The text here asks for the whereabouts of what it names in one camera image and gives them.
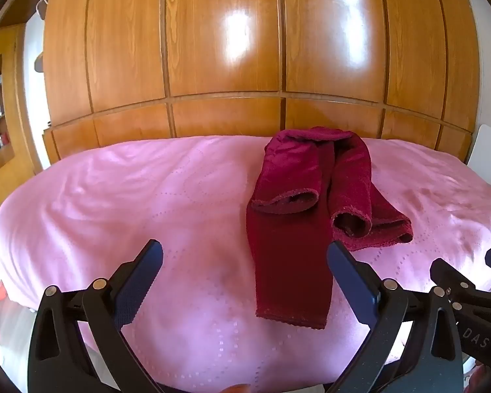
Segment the dark red small garment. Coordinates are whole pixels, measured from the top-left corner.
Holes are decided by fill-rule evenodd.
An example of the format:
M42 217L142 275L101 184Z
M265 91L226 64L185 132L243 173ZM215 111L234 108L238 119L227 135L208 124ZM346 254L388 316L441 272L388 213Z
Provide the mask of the dark red small garment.
M332 301L326 252L385 248L413 238L410 218L373 184L364 140L348 130L283 130L269 141L246 209L256 314L323 329Z

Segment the pink bedspread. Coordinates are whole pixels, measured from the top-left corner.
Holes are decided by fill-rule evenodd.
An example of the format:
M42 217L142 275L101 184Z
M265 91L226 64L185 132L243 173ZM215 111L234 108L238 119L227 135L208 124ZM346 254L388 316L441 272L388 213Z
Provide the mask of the pink bedspread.
M156 239L164 264L123 330L155 381L193 392L334 382L368 332L342 292L322 330L255 314L245 208L265 145L256 137L146 140L60 160L1 204L9 298L35 309L48 286L86 288ZM431 288L430 265L443 258L490 289L491 185L450 154L400 140L367 145L374 184L410 218L413 240L357 258L416 291Z

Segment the wooden wall shelf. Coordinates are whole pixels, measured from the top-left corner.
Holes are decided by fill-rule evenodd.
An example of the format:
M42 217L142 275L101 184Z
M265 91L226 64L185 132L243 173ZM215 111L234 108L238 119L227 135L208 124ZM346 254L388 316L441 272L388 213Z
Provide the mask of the wooden wall shelf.
M25 101L24 41L24 25L0 28L0 206L42 170Z

